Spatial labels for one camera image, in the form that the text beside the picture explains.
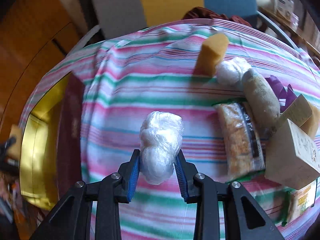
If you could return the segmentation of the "wooden wardrobe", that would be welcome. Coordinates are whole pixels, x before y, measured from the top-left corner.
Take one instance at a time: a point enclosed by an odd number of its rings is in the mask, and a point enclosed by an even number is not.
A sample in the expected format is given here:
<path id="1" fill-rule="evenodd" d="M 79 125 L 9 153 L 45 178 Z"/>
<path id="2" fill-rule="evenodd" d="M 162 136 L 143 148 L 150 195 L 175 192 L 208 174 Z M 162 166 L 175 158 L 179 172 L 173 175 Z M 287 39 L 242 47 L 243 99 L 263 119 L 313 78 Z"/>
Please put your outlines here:
<path id="1" fill-rule="evenodd" d="M 1 141 L 42 77 L 80 40 L 60 0 L 16 0 L 1 20 Z"/>

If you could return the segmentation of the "striped bed sheet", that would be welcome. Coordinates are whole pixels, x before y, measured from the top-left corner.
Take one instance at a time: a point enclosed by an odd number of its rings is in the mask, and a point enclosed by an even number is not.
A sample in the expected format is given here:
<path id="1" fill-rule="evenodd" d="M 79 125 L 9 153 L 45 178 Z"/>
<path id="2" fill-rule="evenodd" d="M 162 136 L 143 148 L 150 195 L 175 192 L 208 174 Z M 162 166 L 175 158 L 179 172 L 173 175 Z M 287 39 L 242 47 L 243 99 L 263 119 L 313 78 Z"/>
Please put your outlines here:
<path id="1" fill-rule="evenodd" d="M 31 109 L 68 72 L 84 83 L 81 119 L 81 168 L 87 183 L 100 181 L 139 148 L 139 130 L 153 111 L 182 117 L 182 151 L 198 171 L 225 180 L 227 159 L 213 104 L 243 94 L 195 74 L 205 38 L 218 30 L 228 36 L 226 60 L 243 57 L 264 77 L 276 76 L 319 107 L 319 69 L 303 50 L 294 50 L 250 27 L 225 20 L 178 21 L 98 42 L 73 53 L 36 86 L 23 109 L 24 128 Z M 319 193 L 308 208 L 281 226 L 285 188 L 260 176 L 246 189 L 274 221 L 285 239 L 303 239 L 319 214 Z M 158 186 L 139 176 L 132 202 L 119 205 L 122 239 L 193 239 L 196 205 L 183 201 L 176 174 Z"/>

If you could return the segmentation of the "dark red cloth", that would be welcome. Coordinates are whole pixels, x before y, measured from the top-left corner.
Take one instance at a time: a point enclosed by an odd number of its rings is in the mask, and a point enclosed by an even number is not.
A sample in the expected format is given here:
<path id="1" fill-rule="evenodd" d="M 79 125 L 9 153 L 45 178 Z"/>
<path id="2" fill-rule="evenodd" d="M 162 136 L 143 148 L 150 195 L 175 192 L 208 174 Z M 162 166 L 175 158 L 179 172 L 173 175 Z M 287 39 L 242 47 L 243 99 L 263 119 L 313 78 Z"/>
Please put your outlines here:
<path id="1" fill-rule="evenodd" d="M 189 10 L 184 16 L 183 20 L 188 19 L 197 19 L 197 18 L 205 18 L 205 19 L 220 19 L 220 20 L 228 20 L 235 23 L 240 23 L 242 25 L 246 25 L 248 27 L 252 27 L 252 25 L 241 18 L 240 16 L 233 15 L 228 17 L 225 14 L 217 14 L 212 10 L 209 10 L 204 7 L 194 7 L 193 9 Z"/>

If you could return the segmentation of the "beige carton box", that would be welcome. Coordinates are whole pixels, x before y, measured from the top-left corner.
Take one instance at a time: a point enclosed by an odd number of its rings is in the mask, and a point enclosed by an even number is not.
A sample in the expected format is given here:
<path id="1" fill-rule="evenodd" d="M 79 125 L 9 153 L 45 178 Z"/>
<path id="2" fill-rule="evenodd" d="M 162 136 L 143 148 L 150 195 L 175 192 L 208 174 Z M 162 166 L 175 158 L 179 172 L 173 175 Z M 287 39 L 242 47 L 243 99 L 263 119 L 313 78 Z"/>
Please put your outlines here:
<path id="1" fill-rule="evenodd" d="M 303 95 L 280 115 L 266 146 L 266 179 L 300 190 L 319 177 L 317 145 L 300 129 L 311 115 Z"/>

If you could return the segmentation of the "purple snack packet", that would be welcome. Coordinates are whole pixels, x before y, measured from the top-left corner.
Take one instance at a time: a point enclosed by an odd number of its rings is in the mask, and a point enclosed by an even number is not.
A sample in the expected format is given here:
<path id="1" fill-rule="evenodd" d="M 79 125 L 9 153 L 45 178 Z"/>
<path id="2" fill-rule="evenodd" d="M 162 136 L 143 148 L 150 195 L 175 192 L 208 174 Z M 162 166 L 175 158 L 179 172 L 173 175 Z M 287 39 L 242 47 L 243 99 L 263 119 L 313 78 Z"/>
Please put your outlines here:
<path id="1" fill-rule="evenodd" d="M 276 95 L 280 104 L 280 112 L 283 113 L 297 98 L 292 86 L 289 84 L 287 88 L 285 88 L 280 80 L 273 75 L 265 79 Z"/>

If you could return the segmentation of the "gold tin box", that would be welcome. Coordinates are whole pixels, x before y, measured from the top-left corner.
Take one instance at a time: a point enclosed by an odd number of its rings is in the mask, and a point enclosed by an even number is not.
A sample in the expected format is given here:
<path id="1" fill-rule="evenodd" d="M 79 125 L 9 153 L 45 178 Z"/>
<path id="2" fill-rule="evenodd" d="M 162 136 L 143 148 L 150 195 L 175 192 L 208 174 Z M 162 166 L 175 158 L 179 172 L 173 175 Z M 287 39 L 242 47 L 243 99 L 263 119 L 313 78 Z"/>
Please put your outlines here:
<path id="1" fill-rule="evenodd" d="M 81 115 L 84 84 L 68 73 L 28 115 L 20 158 L 21 195 L 51 210 L 81 180 Z"/>

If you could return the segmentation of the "white plastic-wrapped ball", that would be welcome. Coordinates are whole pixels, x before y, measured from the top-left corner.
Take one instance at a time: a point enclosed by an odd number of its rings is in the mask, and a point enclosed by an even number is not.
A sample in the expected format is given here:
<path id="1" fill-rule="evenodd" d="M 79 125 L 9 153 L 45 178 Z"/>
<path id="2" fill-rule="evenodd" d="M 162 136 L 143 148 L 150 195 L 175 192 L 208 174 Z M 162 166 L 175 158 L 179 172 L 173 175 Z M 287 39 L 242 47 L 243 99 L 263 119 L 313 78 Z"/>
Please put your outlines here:
<path id="1" fill-rule="evenodd" d="M 184 126 L 179 115 L 151 112 L 140 128 L 140 171 L 151 185 L 168 180 L 181 149 Z"/>
<path id="2" fill-rule="evenodd" d="M 224 86 L 238 85 L 245 72 L 251 65 L 242 57 L 234 57 L 228 61 L 222 61 L 216 66 L 217 82 Z"/>

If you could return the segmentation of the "green yellow cracker pack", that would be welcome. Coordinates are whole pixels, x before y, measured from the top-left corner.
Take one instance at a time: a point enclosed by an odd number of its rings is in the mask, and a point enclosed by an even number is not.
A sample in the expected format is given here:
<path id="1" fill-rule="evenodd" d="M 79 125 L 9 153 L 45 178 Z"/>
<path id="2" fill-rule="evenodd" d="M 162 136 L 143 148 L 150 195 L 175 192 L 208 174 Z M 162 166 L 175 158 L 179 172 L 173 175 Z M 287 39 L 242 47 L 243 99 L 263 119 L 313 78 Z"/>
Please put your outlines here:
<path id="1" fill-rule="evenodd" d="M 309 207 L 314 206 L 317 195 L 316 179 L 300 190 L 287 190 L 284 198 L 284 209 L 281 226 L 286 226 L 299 218 Z"/>

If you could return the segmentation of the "tricolour chair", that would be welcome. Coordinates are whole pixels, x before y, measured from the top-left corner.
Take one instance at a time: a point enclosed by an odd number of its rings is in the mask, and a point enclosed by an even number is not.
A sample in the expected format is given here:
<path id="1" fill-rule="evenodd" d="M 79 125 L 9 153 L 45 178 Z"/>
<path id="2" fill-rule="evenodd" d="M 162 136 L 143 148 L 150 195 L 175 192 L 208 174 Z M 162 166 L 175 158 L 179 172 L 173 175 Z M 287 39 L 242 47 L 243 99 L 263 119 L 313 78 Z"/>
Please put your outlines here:
<path id="1" fill-rule="evenodd" d="M 147 27 L 177 21 L 191 9 L 203 7 L 226 16 L 239 16 L 253 28 L 257 21 L 272 29 L 287 45 L 297 46 L 276 24 L 258 11 L 256 0 L 79 0 L 88 33 L 73 47 L 84 48 L 96 34 L 98 40 L 123 36 Z"/>

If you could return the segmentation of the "yellow sponge cake block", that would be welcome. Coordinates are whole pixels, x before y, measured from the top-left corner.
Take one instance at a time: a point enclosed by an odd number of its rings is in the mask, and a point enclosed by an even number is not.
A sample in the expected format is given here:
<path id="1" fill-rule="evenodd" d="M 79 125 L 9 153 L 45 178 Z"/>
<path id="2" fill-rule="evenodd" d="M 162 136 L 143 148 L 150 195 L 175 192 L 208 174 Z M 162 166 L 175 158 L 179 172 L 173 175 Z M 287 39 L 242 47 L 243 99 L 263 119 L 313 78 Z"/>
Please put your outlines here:
<path id="1" fill-rule="evenodd" d="M 229 39 L 223 33 L 214 34 L 204 40 L 196 60 L 195 73 L 214 77 L 216 67 L 223 61 L 228 45 Z"/>

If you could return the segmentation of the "cracker pack with dark stripe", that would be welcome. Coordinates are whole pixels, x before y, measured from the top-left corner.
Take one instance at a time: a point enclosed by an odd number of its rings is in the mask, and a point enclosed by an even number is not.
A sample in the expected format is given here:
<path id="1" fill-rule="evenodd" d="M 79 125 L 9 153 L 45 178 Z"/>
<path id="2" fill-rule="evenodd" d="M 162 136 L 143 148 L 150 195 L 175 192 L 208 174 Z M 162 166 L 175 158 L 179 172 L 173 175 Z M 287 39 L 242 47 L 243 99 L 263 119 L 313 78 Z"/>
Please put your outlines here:
<path id="1" fill-rule="evenodd" d="M 260 135 L 247 102 L 216 106 L 225 144 L 228 176 L 231 179 L 265 169 Z"/>

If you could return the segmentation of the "beige roll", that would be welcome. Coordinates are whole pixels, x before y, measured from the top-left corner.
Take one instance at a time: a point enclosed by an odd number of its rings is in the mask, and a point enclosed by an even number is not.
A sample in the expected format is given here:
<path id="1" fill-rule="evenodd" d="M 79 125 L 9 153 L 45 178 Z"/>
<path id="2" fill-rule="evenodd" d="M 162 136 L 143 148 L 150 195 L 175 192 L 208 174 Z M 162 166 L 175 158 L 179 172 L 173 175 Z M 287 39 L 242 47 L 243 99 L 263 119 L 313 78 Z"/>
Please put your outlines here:
<path id="1" fill-rule="evenodd" d="M 266 79 L 249 68 L 242 77 L 244 95 L 261 128 L 271 128 L 280 116 L 280 104 Z"/>

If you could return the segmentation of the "wooden side desk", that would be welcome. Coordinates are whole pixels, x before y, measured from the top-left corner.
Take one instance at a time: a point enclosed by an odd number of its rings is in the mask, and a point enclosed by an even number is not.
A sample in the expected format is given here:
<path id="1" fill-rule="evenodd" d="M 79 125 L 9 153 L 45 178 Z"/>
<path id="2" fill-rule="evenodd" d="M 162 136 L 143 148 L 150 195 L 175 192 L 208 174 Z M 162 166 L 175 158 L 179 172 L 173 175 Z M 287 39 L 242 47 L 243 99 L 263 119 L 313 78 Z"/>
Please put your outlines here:
<path id="1" fill-rule="evenodd" d="M 305 27 L 305 29 L 302 30 L 283 18 L 283 16 L 271 10 L 263 7 L 259 7 L 258 9 L 260 13 L 279 25 L 280 29 L 282 29 L 297 46 L 305 48 L 311 57 L 319 59 L 319 31 L 313 21 L 311 21 L 309 27 Z"/>

